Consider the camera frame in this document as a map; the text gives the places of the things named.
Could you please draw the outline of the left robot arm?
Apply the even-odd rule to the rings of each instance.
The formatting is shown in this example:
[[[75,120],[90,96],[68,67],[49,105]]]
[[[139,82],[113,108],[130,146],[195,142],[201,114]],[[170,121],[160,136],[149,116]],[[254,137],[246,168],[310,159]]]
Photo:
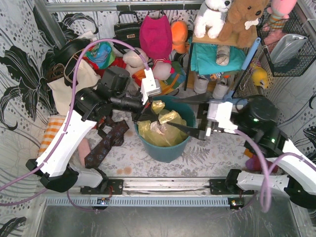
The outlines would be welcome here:
[[[127,70],[110,67],[95,85],[75,94],[65,122],[50,145],[37,159],[26,163],[45,188],[59,193],[73,186],[87,187],[96,193],[106,190],[108,177],[97,165],[80,168],[69,161],[86,134],[113,110],[130,112],[134,121],[148,120],[153,115],[152,96],[160,93],[160,86],[152,70],[145,70],[140,90],[134,96],[126,92],[129,82]]]

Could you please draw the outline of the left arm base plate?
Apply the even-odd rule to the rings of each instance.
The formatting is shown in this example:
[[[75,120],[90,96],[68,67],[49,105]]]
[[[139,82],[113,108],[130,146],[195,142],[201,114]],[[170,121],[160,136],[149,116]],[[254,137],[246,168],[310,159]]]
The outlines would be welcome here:
[[[83,195],[122,195],[123,183],[122,179],[109,179],[104,189],[100,185],[97,188],[83,186],[80,188],[80,193]]]

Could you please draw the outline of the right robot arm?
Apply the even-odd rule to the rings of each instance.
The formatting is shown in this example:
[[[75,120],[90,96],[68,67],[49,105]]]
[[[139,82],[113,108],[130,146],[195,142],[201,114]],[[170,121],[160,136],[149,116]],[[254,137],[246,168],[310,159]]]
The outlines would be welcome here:
[[[269,99],[262,95],[215,99],[204,93],[175,98],[175,102],[198,105],[201,120],[200,128],[177,125],[178,129],[199,140],[214,132],[239,135],[259,160],[261,173],[231,169],[223,183],[211,180],[213,194],[258,191],[264,212],[269,210],[273,195],[289,198],[303,208],[315,208],[316,166],[278,128],[277,108]]]

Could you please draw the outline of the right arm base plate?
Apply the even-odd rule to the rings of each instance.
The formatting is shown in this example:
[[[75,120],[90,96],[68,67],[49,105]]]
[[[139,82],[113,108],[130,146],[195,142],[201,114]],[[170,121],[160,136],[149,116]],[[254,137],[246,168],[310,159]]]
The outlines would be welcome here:
[[[236,184],[226,185],[225,179],[210,179],[209,188],[213,195],[253,195],[253,190],[242,190]]]

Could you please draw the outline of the yellow trash bag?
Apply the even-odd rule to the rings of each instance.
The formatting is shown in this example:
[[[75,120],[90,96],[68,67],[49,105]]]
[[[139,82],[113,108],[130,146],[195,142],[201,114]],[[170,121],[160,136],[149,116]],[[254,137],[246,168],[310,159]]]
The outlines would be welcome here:
[[[145,141],[158,147],[172,147],[188,138],[186,133],[168,124],[169,122],[179,125],[187,124],[178,112],[167,110],[165,103],[161,100],[154,101],[151,108],[154,114],[158,116],[158,121],[137,122],[138,132]]]

